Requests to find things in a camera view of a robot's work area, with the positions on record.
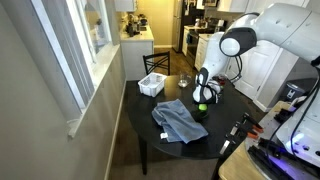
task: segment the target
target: kitchen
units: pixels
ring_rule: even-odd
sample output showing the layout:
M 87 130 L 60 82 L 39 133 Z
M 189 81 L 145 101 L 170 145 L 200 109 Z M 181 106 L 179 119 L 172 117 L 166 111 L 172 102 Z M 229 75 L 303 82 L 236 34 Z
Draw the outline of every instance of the kitchen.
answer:
M 128 14 L 136 16 L 143 14 L 147 18 L 153 36 L 153 39 L 148 42 L 147 52 L 139 51 L 137 53 L 135 51 L 133 53 L 130 51 L 132 48 L 129 48 L 129 56 L 127 57 L 132 59 L 132 56 L 135 56 L 140 65 L 137 63 L 129 64 L 126 71 L 131 75 L 127 77 L 137 80 L 145 76 L 144 71 L 140 70 L 140 75 L 136 76 L 135 71 L 137 69 L 133 70 L 132 67 L 143 67 L 141 57 L 144 53 L 152 54 L 155 52 L 154 49 L 170 48 L 178 54 L 184 54 L 188 64 L 199 71 L 204 61 L 206 44 L 210 34 L 217 30 L 224 31 L 233 20 L 243 13 L 261 13 L 271 3 L 285 2 L 306 7 L 309 0 L 220 0 L 218 3 L 210 1 L 210 4 L 206 3 L 205 0 L 138 0 L 135 2 L 137 2 L 136 9 L 131 10 L 131 12 L 119 12 L 118 19 L 123 21 L 129 17 Z M 179 13 L 181 13 L 181 23 L 177 21 Z M 123 33 L 126 24 L 126 21 L 120 23 L 120 33 Z M 190 41 L 190 34 L 192 34 L 190 32 L 196 32 L 198 41 Z M 317 77 L 316 71 L 307 62 L 269 42 L 259 41 L 257 47 L 249 50 L 241 57 L 244 68 L 242 69 L 242 78 L 234 83 L 235 88 L 245 94 L 264 112 L 269 111 L 277 102 L 286 81 Z M 232 78 L 238 74 L 238 69 L 236 61 L 232 60 L 233 58 L 230 59 L 221 73 L 225 73 Z

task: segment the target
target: white device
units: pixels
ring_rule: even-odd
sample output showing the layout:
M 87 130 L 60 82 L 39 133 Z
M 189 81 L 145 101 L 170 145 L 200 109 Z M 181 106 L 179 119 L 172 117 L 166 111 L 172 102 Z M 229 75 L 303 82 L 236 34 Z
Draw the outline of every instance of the white device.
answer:
M 320 14 L 294 5 L 275 3 L 261 15 L 243 15 L 224 34 L 212 35 L 204 64 L 196 76 L 194 101 L 207 104 L 216 98 L 219 92 L 206 86 L 209 80 L 221 72 L 228 57 L 243 54 L 256 46 L 259 40 L 272 42 L 316 68 L 320 67 Z M 315 100 L 297 126 L 314 95 Z M 296 156 L 320 167 L 320 95 L 313 93 L 276 135 L 288 152 L 293 153 L 294 149 Z

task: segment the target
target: white plastic basket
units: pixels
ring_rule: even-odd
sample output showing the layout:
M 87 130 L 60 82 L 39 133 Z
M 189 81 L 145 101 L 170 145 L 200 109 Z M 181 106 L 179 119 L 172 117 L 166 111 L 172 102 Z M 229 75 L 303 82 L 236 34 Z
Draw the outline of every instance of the white plastic basket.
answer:
M 164 88 L 164 81 L 166 78 L 167 76 L 163 74 L 150 73 L 138 82 L 140 92 L 148 96 L 156 97 L 156 95 Z

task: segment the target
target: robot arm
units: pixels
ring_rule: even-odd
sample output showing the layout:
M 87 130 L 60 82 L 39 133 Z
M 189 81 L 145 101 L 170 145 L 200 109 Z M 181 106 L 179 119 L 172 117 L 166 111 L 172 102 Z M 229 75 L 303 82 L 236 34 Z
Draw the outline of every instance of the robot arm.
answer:
M 221 34 L 215 33 L 208 41 L 204 64 L 196 76 L 194 101 L 208 104 L 220 89 L 214 83 L 207 86 L 213 76 L 221 72 L 228 57 L 239 56 L 266 40 L 318 66 L 320 63 L 320 15 L 305 8 L 276 3 L 261 15 L 245 14 Z

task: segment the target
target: window sill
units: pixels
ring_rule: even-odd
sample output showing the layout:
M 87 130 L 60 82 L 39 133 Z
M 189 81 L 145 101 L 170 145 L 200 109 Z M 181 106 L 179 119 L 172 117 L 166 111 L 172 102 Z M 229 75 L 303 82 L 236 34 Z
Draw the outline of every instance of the window sill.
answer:
M 120 45 L 112 45 L 112 43 L 109 43 L 105 45 L 100 52 L 97 54 L 97 63 L 95 64 L 95 67 L 93 69 L 93 85 L 95 88 L 95 91 L 87 105 L 86 108 L 82 109 L 82 115 L 79 119 L 73 119 L 69 120 L 67 123 L 70 127 L 68 137 L 73 139 L 76 136 L 77 131 L 79 130 L 80 124 L 82 120 L 84 119 L 84 116 L 86 115 L 86 112 L 88 108 L 91 105 L 92 99 L 95 97 L 95 94 L 107 72 L 107 70 L 110 67 L 111 62 L 113 61 L 117 51 L 119 50 Z

